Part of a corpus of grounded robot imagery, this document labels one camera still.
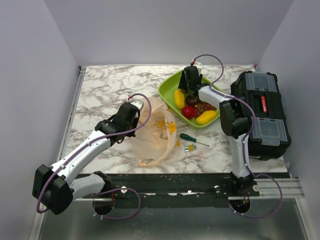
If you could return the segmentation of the dark red fake fruit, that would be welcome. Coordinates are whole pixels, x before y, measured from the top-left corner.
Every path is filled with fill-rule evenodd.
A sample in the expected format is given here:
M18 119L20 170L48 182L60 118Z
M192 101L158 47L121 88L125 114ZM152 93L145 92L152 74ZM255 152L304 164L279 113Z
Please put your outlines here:
M185 103L187 106L191 106L191 107L194 107L194 108L197 108L200 104L200 102L195 99L194 97L188 95L186 98L185 98Z

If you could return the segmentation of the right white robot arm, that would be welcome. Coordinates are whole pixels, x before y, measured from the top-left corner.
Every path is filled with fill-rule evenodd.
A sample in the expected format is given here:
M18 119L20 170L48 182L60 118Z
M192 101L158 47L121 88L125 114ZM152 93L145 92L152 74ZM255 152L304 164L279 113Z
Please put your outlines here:
M231 147L232 170L230 191L241 196L253 183L249 163L248 139L254 121L246 108L250 106L241 99L216 90L202 82L203 75L194 65L183 69L178 88L200 102L206 102L219 109L220 125L228 136Z

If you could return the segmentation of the yellow fake fruit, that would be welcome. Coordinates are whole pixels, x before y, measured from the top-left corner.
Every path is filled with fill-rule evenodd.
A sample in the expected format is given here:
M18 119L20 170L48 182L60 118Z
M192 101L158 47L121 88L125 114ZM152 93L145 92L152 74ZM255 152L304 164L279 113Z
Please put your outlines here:
M185 95L180 89L176 89L174 91L173 97L174 97L174 104L179 110L185 107Z

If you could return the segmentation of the translucent orange plastic bag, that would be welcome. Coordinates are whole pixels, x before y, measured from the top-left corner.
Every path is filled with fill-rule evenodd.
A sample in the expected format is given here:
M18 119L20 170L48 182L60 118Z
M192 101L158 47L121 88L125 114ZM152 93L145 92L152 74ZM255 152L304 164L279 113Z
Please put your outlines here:
M159 98L150 97L149 101L151 105L143 100L138 125L147 122L131 139L137 165L143 168L159 165L180 146L176 119L170 109Z

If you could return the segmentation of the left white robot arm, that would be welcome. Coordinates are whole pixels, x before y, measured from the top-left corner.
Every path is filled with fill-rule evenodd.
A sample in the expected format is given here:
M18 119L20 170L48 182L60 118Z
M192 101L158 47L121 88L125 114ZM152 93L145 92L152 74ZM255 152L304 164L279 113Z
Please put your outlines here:
M120 144L125 137L133 137L140 112L144 106L141 100L124 102L116 114L99 121L92 133L69 155L53 163L42 164L35 171L32 195L37 199L36 210L41 206L55 215L64 212L72 201L88 195L107 197L111 191L107 176L94 172L79 178L79 173L98 155Z

